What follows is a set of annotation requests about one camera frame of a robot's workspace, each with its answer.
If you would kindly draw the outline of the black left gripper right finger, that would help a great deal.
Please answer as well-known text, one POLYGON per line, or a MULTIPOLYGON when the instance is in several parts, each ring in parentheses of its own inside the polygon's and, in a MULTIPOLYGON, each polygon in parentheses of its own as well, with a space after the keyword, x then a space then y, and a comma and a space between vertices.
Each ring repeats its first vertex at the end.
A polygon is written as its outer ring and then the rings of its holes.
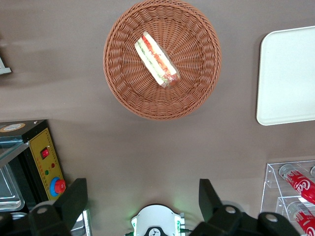
POLYGON ((199 208, 204 221, 191 236, 298 236, 294 226, 282 215, 260 213, 253 218, 234 205, 224 205, 208 179, 199 180, 199 208))

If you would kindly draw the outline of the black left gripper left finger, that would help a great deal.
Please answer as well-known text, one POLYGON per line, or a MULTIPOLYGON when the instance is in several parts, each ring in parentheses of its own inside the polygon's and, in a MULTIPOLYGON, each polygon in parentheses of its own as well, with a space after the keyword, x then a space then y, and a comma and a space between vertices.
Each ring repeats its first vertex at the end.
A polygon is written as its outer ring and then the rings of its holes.
POLYGON ((0 214, 2 236, 69 236, 88 202, 87 180, 76 179, 53 203, 40 203, 30 213, 14 220, 9 212, 0 214))

